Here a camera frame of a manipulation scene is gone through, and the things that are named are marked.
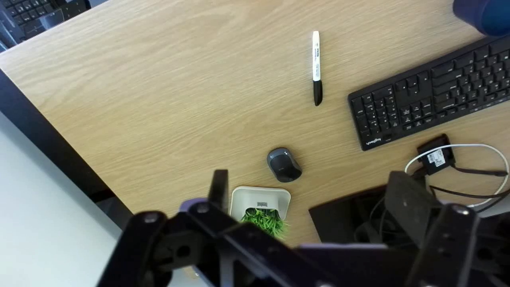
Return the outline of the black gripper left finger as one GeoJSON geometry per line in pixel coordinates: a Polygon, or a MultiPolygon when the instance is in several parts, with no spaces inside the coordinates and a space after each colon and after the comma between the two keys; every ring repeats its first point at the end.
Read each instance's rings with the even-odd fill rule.
{"type": "Polygon", "coordinates": [[[217,170],[206,200],[173,219],[131,219],[98,287],[166,287],[176,270],[193,267],[214,287],[295,287],[294,253],[260,229],[227,214],[228,171],[217,170]]]}

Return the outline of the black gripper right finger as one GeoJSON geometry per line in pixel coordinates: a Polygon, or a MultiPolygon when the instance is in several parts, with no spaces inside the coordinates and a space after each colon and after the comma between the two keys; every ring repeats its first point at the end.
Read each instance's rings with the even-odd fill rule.
{"type": "Polygon", "coordinates": [[[385,206],[418,246],[407,287],[464,287],[471,276],[480,217],[463,205],[442,205],[412,176],[389,174],[385,206]]]}

